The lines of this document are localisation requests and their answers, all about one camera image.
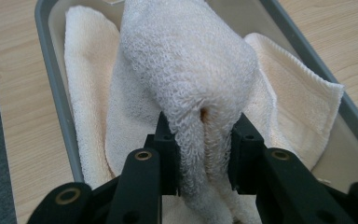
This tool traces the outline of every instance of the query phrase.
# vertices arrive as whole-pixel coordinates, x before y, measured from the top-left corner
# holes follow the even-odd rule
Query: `gray tray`
[[[306,38],[299,32],[276,0],[209,0],[216,13],[239,35],[257,32],[268,36],[299,58],[325,80],[337,82]],[[35,20],[45,58],[48,78],[56,105],[62,135],[75,181],[83,181],[75,124],[69,101],[63,43],[65,12],[71,6],[92,7],[101,11],[119,29],[123,1],[38,0]],[[312,170],[331,186],[347,191],[358,181],[358,109],[345,93],[325,153]]]

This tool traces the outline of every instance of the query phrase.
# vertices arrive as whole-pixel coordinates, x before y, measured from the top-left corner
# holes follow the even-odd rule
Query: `terry cloth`
[[[198,25],[198,29],[191,29],[194,24]],[[109,22],[104,25],[114,26]],[[247,223],[259,223],[255,197],[227,195],[230,186],[226,177],[211,174],[223,174],[227,167],[227,156],[213,154],[211,148],[216,148],[220,153],[229,149],[229,139],[224,135],[237,121],[238,114],[244,112],[263,135],[268,147],[282,147],[295,152],[311,169],[328,141],[343,87],[322,80],[301,61],[265,36],[251,34],[241,39],[203,1],[127,0],[121,27],[121,42],[113,75],[112,70],[101,68],[109,63],[113,66],[115,55],[98,58],[93,64],[83,61],[73,63],[74,66],[100,69],[95,73],[101,72],[104,77],[112,75],[110,92],[104,93],[109,102],[104,152],[111,170],[115,175],[120,175],[127,155],[144,145],[146,136],[155,131],[158,114],[163,110],[169,117],[172,132],[176,133],[176,141],[185,141],[181,149],[182,156],[190,163],[195,157],[196,161],[209,160],[206,162],[209,167],[196,163],[198,166],[189,172],[183,169],[182,164],[181,170],[183,173],[187,172],[190,179],[198,179],[201,175],[201,181],[194,182],[194,190],[198,192],[200,186],[203,187],[201,192],[208,195],[206,198],[209,201],[203,201],[205,197],[202,196],[191,198],[191,192],[183,198],[164,196],[163,222],[203,223],[208,220],[210,223],[231,223],[236,218]],[[95,33],[83,31],[82,35],[84,34]],[[101,38],[101,34],[92,38],[106,48],[117,43],[113,38]],[[91,43],[92,41],[83,43],[89,45],[83,58],[104,52],[92,48]],[[65,52],[65,62],[70,60]],[[86,74],[83,71],[84,68],[78,69],[74,74]],[[101,86],[98,84],[91,87],[86,84],[81,88],[99,92],[103,89]],[[97,105],[91,107],[90,104],[96,98],[87,100],[79,108],[100,111]],[[227,116],[222,116],[225,113],[221,112],[227,111]],[[105,125],[102,119],[84,121],[89,118],[90,116],[86,116],[81,121],[76,121],[78,138],[82,134],[80,130],[86,130],[90,138],[104,139],[104,132],[101,132],[101,137],[99,133],[88,132],[89,128],[77,127],[82,122],[87,122],[89,126]],[[214,130],[223,126],[221,133],[214,133]],[[180,127],[187,127],[190,131],[184,132]],[[197,133],[194,134],[197,137],[191,136],[192,132]],[[219,134],[218,141],[211,142],[211,137]],[[83,160],[95,156],[90,155],[90,148],[94,146],[89,145],[89,151],[86,150],[86,154],[81,156]],[[194,152],[183,148],[201,149]],[[97,157],[104,159],[101,150],[98,151]],[[83,172],[101,171],[102,175],[94,173],[97,177],[86,180],[92,186],[102,184],[111,175],[106,161],[83,160]],[[222,186],[216,186],[216,181],[211,180],[211,177],[223,179],[222,186],[226,186],[227,191],[222,190]]]
[[[96,188],[112,179],[104,142],[108,92],[119,32],[101,12],[71,7],[66,13],[64,59],[82,172]]]

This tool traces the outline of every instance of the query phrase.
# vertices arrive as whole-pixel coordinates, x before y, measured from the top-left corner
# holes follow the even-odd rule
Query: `wooden table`
[[[72,181],[34,23],[35,0],[0,0],[0,108],[16,214]],[[358,1],[281,0],[358,106]]]

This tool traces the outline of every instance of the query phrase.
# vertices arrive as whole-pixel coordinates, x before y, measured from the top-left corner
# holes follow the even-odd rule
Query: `tray rim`
[[[66,92],[62,84],[62,77],[55,57],[55,52],[54,49],[50,47],[53,46],[53,43],[48,28],[48,17],[50,11],[58,1],[60,0],[38,0],[34,11],[35,23],[74,180],[84,182],[80,160],[76,159],[79,158],[77,141],[76,138],[70,137],[76,136],[75,124],[66,97]],[[302,35],[280,3],[277,0],[258,1],[263,5],[270,17],[280,28],[281,32],[296,51],[302,62],[323,79],[338,83],[337,79],[324,64],[306,37]],[[342,97],[338,113],[345,120],[346,124],[358,140],[358,108],[346,92],[344,92]]]

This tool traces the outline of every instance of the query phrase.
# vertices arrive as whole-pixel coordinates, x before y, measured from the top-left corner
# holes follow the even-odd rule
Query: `black bracket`
[[[161,114],[156,133],[129,154],[120,176],[95,190],[57,187],[28,223],[161,223],[161,195],[180,195],[179,160]],[[263,223],[358,223],[358,183],[348,194],[319,183],[290,151],[266,148],[244,115],[232,130],[228,177],[239,194],[256,194]]]

